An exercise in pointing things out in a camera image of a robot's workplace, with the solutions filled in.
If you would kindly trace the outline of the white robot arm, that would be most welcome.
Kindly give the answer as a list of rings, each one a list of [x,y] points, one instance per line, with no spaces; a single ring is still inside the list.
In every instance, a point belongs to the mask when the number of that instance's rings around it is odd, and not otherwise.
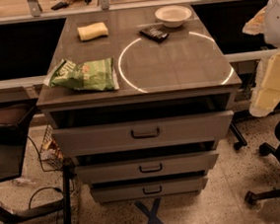
[[[268,0],[244,25],[243,32],[254,36],[263,34],[267,44],[280,49],[280,0]],[[259,62],[256,70],[249,112],[252,116],[265,117],[280,103],[280,50]]]

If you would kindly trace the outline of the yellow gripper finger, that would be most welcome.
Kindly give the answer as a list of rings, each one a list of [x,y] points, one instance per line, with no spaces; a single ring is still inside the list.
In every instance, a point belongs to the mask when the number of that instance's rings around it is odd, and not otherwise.
[[[248,111],[252,116],[265,117],[280,103],[280,51],[263,58],[256,70]]]
[[[244,26],[243,32],[247,35],[260,35],[264,33],[265,9],[262,8]]]

